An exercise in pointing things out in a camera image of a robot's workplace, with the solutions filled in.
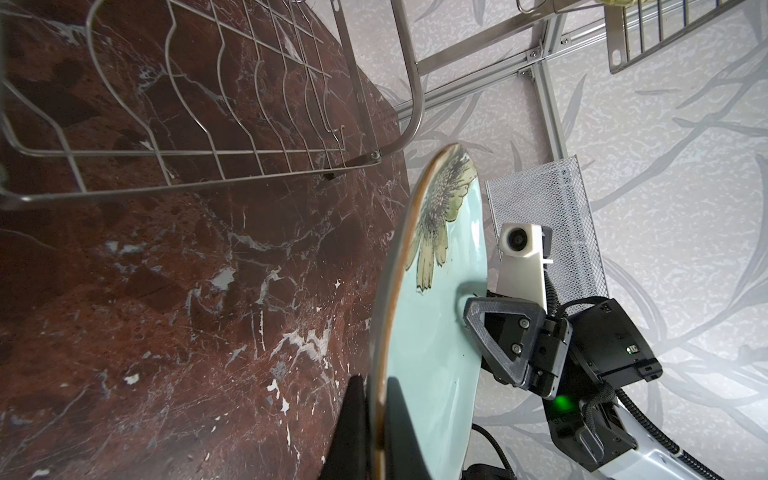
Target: mesh basket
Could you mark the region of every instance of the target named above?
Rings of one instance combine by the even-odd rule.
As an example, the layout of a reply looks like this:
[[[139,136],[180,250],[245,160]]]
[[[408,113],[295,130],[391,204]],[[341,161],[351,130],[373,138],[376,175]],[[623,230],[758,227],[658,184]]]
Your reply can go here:
[[[504,223],[552,229],[553,264],[547,272],[561,303],[608,296],[603,260],[576,157],[485,182],[496,238]]]

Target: green light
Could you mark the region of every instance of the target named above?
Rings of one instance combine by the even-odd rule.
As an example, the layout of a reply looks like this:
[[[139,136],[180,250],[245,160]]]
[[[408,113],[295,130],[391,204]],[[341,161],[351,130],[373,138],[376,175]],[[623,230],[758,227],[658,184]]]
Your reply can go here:
[[[552,400],[552,407],[556,412],[563,413],[569,410],[577,410],[578,404],[570,396],[560,395]]]

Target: marble countertop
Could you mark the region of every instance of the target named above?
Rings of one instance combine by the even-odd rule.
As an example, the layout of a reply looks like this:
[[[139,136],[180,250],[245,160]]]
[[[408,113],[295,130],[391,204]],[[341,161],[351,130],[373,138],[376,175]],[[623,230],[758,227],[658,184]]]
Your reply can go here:
[[[198,3],[188,5],[210,13],[210,4]],[[61,124],[73,148],[140,151],[147,139],[90,61],[83,33],[90,2],[20,5],[6,15],[11,82]],[[223,20],[247,28],[242,2],[217,5]],[[248,5],[254,29],[275,41],[266,9]],[[94,23],[98,57],[162,148],[210,149],[164,67],[167,7],[106,3]],[[345,125],[354,157],[371,139],[356,122],[346,63],[313,13],[298,8],[323,42],[318,52],[332,74],[328,119]],[[183,8],[174,14],[171,57],[182,95],[218,148],[250,149],[216,76],[216,25]],[[230,105],[259,147],[276,147],[257,108],[253,42],[225,33],[221,73]],[[266,109],[283,141],[301,147],[300,133],[310,137],[312,126],[300,115],[291,125],[269,85],[285,78],[289,108],[299,111],[306,70],[286,72],[279,56],[264,62],[258,81]],[[392,140],[394,112],[363,82],[377,112],[376,140]],[[9,100],[6,111],[24,143],[59,148],[52,129],[22,104]],[[5,142],[2,155],[15,190],[71,188],[61,159],[31,161]],[[279,155],[261,160],[265,170],[283,168]],[[153,156],[79,163],[86,183],[100,188],[161,179]],[[185,182],[217,174],[210,155],[169,165]],[[256,165],[253,155],[222,162],[228,175],[253,174]],[[369,368],[376,284],[408,195],[397,154],[332,180],[255,180],[0,212],[0,476],[316,478],[346,381]]]

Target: light blue ceramic plate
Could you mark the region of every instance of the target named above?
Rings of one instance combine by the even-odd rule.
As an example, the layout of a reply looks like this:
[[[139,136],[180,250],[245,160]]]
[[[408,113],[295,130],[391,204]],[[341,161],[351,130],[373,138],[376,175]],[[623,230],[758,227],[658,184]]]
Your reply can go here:
[[[374,478],[384,478],[390,376],[400,382],[432,478],[461,475],[481,359],[462,314],[467,298],[485,296],[486,262],[475,166],[454,144],[422,173],[379,280],[369,378]]]

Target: camera lens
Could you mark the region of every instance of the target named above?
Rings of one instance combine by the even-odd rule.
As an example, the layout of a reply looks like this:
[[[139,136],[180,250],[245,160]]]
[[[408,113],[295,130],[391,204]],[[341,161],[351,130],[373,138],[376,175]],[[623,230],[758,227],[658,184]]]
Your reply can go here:
[[[526,234],[525,230],[516,228],[509,232],[508,241],[509,247],[512,248],[515,252],[519,252],[520,250],[524,249],[526,245],[528,245],[528,235]]]

